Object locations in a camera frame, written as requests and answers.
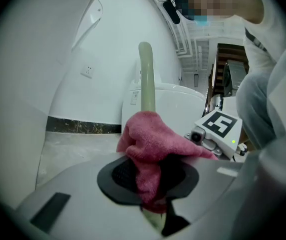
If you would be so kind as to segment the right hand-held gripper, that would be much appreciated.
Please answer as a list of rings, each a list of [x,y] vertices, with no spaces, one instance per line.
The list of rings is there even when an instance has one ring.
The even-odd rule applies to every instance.
[[[213,110],[194,123],[185,138],[211,151],[221,160],[232,160],[242,131],[242,120],[219,110]]]

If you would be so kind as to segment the person's white shirt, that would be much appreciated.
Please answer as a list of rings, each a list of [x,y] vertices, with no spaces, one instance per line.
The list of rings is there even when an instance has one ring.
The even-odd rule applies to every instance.
[[[243,39],[249,71],[271,71],[286,50],[286,16],[275,0],[262,0],[264,16],[259,24],[245,19],[247,36]]]

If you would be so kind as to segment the blue face mask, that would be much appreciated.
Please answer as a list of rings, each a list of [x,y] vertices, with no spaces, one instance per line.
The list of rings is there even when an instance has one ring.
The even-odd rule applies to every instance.
[[[204,26],[208,27],[209,26],[209,21],[208,21],[207,16],[196,15],[194,17],[194,20],[196,21],[196,23],[199,27],[204,27]]]

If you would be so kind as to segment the metal washing machine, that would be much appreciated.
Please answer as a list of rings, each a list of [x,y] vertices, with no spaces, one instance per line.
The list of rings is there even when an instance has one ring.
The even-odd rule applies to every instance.
[[[246,76],[244,63],[228,60],[223,69],[223,90],[225,97],[233,97]]]

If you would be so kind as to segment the dark wooden staircase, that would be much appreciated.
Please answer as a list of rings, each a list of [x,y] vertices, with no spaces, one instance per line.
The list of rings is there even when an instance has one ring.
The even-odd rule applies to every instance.
[[[246,74],[249,70],[248,59],[243,46],[235,44],[218,43],[214,63],[208,77],[208,93],[206,108],[210,111],[214,109],[215,102],[222,108],[223,90],[223,69],[228,60],[244,63]]]

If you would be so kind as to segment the white ceiling ducts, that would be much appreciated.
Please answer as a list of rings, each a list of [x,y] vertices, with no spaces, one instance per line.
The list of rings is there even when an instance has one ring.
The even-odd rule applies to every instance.
[[[171,35],[173,37],[174,44],[176,47],[177,55],[179,58],[180,57],[190,58],[193,56],[193,50],[192,50],[192,44],[191,44],[189,31],[187,28],[186,19],[180,13],[177,13],[180,18],[180,23],[175,24],[170,18],[169,14],[165,11],[165,8],[163,7],[164,1],[165,0],[159,0],[159,2],[157,3],[157,6],[159,7],[170,29],[170,32],[171,32]]]

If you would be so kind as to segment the white wall socket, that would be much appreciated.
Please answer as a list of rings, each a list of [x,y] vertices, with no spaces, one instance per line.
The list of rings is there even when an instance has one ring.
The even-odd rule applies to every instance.
[[[94,66],[84,64],[81,71],[80,71],[80,74],[86,78],[91,79],[93,77],[94,70],[95,70]]]

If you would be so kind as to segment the person's blue jeans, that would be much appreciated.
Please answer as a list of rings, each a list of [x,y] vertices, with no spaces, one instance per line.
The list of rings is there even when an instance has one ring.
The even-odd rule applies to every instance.
[[[236,92],[236,110],[242,127],[253,146],[259,150],[285,135],[278,113],[268,100],[271,72],[250,72]]]

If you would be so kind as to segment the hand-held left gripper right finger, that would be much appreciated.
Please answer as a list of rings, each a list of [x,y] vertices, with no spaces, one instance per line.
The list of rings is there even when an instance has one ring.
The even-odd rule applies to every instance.
[[[241,167],[237,162],[204,158],[164,161],[167,218],[162,235],[176,240],[228,238],[233,216],[227,215],[225,194]]]

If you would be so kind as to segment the pink cloth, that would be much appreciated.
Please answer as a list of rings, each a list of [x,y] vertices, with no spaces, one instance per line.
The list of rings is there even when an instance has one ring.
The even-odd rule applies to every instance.
[[[211,151],[176,134],[152,111],[140,111],[128,119],[116,151],[124,153],[134,163],[142,206],[157,214],[166,213],[165,197],[159,189],[160,161],[170,154],[217,159]]]

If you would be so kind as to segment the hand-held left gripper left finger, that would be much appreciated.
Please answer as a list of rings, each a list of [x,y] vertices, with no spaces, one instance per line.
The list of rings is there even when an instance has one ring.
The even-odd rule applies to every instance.
[[[121,153],[100,155],[53,177],[17,212],[50,240],[161,240],[130,190],[134,169]]]

